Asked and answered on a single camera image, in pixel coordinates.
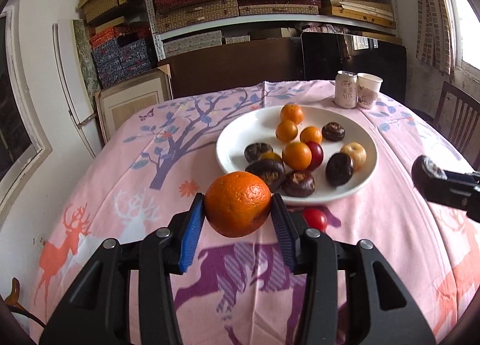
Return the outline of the dark brown board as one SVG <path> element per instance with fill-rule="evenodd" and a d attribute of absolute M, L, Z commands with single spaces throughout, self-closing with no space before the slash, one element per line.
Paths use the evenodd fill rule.
<path fill-rule="evenodd" d="M 197 96 L 263 81 L 304 79 L 300 38 L 275 38 L 225 44 L 163 59 L 174 98 Z"/>

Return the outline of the orange tangerine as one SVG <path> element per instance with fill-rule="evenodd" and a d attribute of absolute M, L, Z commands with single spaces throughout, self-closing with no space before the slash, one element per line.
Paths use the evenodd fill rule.
<path fill-rule="evenodd" d="M 289 143 L 293 141 L 298 135 L 298 127 L 291 120 L 283 120 L 279 123 L 276 129 L 276 137 L 282 143 Z"/>
<path fill-rule="evenodd" d="M 304 128 L 299 136 L 299 140 L 302 143 L 308 143 L 308 142 L 313 142 L 313 143 L 318 143 L 321 144 L 322 142 L 322 132 L 321 129 L 315 126 L 308 126 Z"/>
<path fill-rule="evenodd" d="M 285 104 L 281 109 L 281 120 L 299 125 L 304 120 L 304 111 L 298 104 Z"/>

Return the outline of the stack of blue patterned boxes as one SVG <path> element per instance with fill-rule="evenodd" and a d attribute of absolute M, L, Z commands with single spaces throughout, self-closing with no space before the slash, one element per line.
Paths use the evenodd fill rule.
<path fill-rule="evenodd" d="M 102 89 L 144 74 L 151 69 L 151 58 L 144 39 L 120 45 L 112 39 L 92 51 Z"/>

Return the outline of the pink deer-print tablecloth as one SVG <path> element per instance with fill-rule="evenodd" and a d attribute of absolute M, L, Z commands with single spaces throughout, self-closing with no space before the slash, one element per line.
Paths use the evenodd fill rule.
<path fill-rule="evenodd" d="M 333 110 L 328 81 L 262 82 L 162 103 L 129 118 L 71 194 L 40 257 L 31 311 L 47 321 L 104 239 L 128 243 L 187 210 L 222 171 L 222 129 L 250 111 L 287 103 Z M 415 113 L 387 96 L 374 109 L 348 109 L 377 145 L 371 179 L 353 196 L 326 204 L 332 239 L 370 239 L 400 276 L 437 339 L 444 338 L 479 288 L 479 225 L 462 211 L 429 204 L 410 177 L 429 156 L 445 170 L 469 163 Z M 291 344 L 304 298 L 302 276 L 283 265 L 266 222 L 244 238 L 202 228 L 192 266 L 172 278 L 185 344 Z"/>

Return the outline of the dark brown fruit table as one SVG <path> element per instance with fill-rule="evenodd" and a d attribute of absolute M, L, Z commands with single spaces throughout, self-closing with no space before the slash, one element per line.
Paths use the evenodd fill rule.
<path fill-rule="evenodd" d="M 346 131 L 339 123 L 332 121 L 322 127 L 321 133 L 324 139 L 339 142 L 344 139 Z"/>
<path fill-rule="evenodd" d="M 353 159 L 346 153 L 333 154 L 325 168 L 325 178 L 333 187 L 339 187 L 350 181 L 354 172 Z"/>
<path fill-rule="evenodd" d="M 272 193 L 280 189 L 286 178 L 284 165 L 273 159 L 262 159 L 253 162 L 245 168 L 245 171 L 259 177 Z"/>

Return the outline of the pale yellow fruit on plate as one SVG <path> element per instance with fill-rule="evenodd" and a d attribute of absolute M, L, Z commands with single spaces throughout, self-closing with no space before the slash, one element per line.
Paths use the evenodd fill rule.
<path fill-rule="evenodd" d="M 340 152 L 352 158 L 354 171 L 358 171 L 366 163 L 367 152 L 360 143 L 351 142 L 345 144 Z"/>

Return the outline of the white oval plate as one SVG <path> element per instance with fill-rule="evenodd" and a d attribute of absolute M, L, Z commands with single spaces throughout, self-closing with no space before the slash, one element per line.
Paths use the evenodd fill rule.
<path fill-rule="evenodd" d="M 353 117 L 340 114 L 337 110 L 322 109 L 312 105 L 304 105 L 304 121 L 298 129 L 308 126 L 322 128 L 329 122 L 339 123 L 346 131 L 343 140 L 335 143 L 323 140 L 324 151 L 322 164 L 312 171 L 316 190 L 306 198 L 282 196 L 284 202 L 292 206 L 310 206 L 329 204 L 357 193 L 373 181 L 377 167 L 377 146 L 373 137 L 363 126 L 353 120 Z M 248 112 L 231 121 L 220 132 L 216 142 L 216 159 L 222 170 L 228 174 L 234 171 L 244 171 L 248 162 L 244 150 L 252 143 L 267 143 L 273 151 L 280 155 L 285 144 L 276 137 L 276 128 L 280 123 L 281 106 L 272 106 Z M 340 187 L 331 186 L 326 180 L 326 164 L 329 158 L 351 142 L 357 142 L 366 151 L 366 163 L 352 175 L 352 178 Z"/>

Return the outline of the yellow-orange fruit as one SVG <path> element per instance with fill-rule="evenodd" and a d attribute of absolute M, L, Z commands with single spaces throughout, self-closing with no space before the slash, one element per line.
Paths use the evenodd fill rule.
<path fill-rule="evenodd" d="M 312 161 L 312 152 L 305 143 L 289 143 L 282 150 L 282 159 L 292 170 L 302 171 L 309 167 Z"/>

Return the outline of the large orange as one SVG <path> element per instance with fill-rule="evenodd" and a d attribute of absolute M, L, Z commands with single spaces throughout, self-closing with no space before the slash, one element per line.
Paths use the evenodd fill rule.
<path fill-rule="evenodd" d="M 237 171 L 223 175 L 205 194 L 206 218 L 225 237 L 250 235 L 269 216 L 271 196 L 266 183 L 254 174 Z"/>

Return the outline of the red plum on plate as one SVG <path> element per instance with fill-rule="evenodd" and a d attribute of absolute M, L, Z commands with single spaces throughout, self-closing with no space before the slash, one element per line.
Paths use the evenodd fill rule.
<path fill-rule="evenodd" d="M 314 171 L 322 164 L 324 160 L 324 151 L 320 144 L 317 142 L 308 141 L 306 142 L 306 145 L 308 146 L 312 154 L 312 159 L 307 170 Z"/>

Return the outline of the white leaning board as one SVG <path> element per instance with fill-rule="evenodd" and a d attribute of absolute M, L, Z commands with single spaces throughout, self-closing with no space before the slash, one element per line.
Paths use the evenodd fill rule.
<path fill-rule="evenodd" d="M 53 43 L 69 117 L 88 153 L 96 157 L 103 147 L 95 109 L 99 83 L 84 22 L 58 20 L 53 24 Z"/>

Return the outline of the framed picture leaning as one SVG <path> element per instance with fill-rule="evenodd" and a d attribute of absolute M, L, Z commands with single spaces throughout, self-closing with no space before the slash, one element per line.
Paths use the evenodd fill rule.
<path fill-rule="evenodd" d="M 134 114 L 171 98 L 171 70 L 168 64 L 98 91 L 95 103 L 103 142 L 107 143 Z"/>

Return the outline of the dark brown fruit table front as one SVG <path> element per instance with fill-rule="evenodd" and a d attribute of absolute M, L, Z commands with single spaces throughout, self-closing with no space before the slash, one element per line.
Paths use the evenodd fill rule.
<path fill-rule="evenodd" d="M 284 165 L 273 159 L 262 159 L 253 162 L 245 168 L 245 171 L 259 177 L 272 193 L 280 189 L 286 178 Z"/>

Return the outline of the white beverage can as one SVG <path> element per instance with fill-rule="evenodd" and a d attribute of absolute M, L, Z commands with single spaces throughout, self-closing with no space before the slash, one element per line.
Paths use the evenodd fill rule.
<path fill-rule="evenodd" d="M 335 78 L 335 104 L 344 109 L 354 109 L 357 104 L 357 75 L 339 70 Z"/>

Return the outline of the red plum on table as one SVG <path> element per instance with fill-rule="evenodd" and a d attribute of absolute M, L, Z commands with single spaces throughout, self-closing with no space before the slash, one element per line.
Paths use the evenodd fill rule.
<path fill-rule="evenodd" d="M 318 208 L 306 208 L 302 213 L 309 228 L 325 232 L 328 226 L 328 218 Z"/>

